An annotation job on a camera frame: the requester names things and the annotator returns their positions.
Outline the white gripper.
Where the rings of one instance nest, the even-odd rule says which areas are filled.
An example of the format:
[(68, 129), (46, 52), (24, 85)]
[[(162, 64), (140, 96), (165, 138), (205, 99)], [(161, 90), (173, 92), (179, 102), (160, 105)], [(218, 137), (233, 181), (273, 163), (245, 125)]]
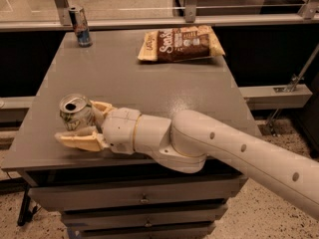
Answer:
[(138, 110), (115, 109), (112, 104), (91, 101), (95, 126), (78, 130), (57, 132), (55, 139), (62, 145), (86, 151), (102, 151), (108, 146), (114, 153), (134, 153), (134, 132), (139, 117)]

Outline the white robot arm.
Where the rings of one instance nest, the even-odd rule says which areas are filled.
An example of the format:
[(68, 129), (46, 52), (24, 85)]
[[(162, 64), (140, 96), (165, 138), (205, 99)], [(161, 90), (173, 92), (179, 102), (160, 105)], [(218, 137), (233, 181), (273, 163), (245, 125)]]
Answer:
[(86, 151), (143, 153), (172, 170), (195, 173), (211, 156), (319, 219), (319, 163), (195, 111), (172, 119), (93, 102), (94, 121), (65, 117), (64, 146)]

